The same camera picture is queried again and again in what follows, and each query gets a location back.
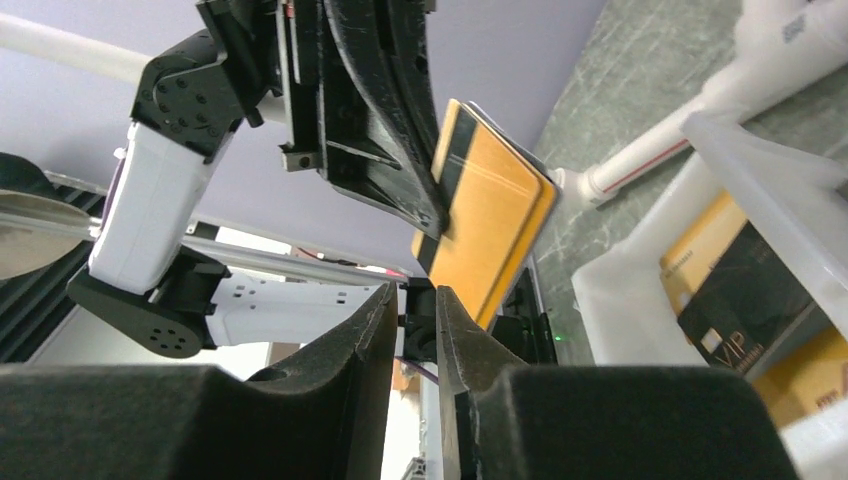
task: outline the red line on pipe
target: red line on pipe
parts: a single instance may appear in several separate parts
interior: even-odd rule
[[[653,164],[659,162],[660,160],[663,160],[669,154],[674,153],[676,150],[678,150],[681,147],[685,147],[688,143],[689,142],[684,138],[683,140],[681,140],[681,141],[675,143],[674,145],[668,147],[666,150],[663,150],[663,152],[660,153],[659,155],[657,155],[656,157],[648,160],[647,162],[645,162],[642,166],[640,166],[636,170],[633,170],[632,172],[625,175],[619,181],[617,181],[617,182],[613,183],[612,185],[610,185],[609,187],[605,188],[603,192],[609,193],[615,187],[621,185],[622,183],[627,182],[628,180],[630,180],[634,176],[638,175],[640,172],[644,171],[646,168],[652,166]]]

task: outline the black slatted panel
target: black slatted panel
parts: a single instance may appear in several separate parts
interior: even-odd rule
[[[68,187],[57,191],[89,215],[103,212],[100,195]],[[83,242],[51,265],[0,281],[0,363],[26,361],[74,308],[65,285],[85,264],[91,247]]]

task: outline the white tube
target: white tube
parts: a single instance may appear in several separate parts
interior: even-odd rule
[[[749,8],[755,3],[761,5]],[[679,127],[689,114],[723,111],[725,120],[744,122],[848,63],[848,0],[818,0],[762,32],[755,46],[704,83],[701,94],[585,172],[577,183],[589,188],[580,194],[592,197],[582,203],[607,201],[685,148]]]
[[[153,58],[99,40],[0,13],[0,48],[138,85]],[[285,102],[270,94],[259,102],[262,118],[286,123]]]

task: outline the white plastic container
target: white plastic container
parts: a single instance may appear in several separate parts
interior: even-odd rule
[[[677,325],[659,259],[726,189],[751,223],[848,334],[848,169],[694,114],[697,149],[630,236],[581,267],[574,291],[598,365],[706,365]],[[848,402],[783,429],[805,479],[848,478]]]

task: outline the gray floor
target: gray floor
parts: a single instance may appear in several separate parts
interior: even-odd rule
[[[536,154],[583,171],[619,151],[700,90],[732,58],[738,0],[611,0],[557,103]],[[745,126],[764,138],[848,163],[848,69]],[[625,238],[674,177],[677,158],[599,210],[562,205],[536,248],[560,362],[590,364],[571,275]]]

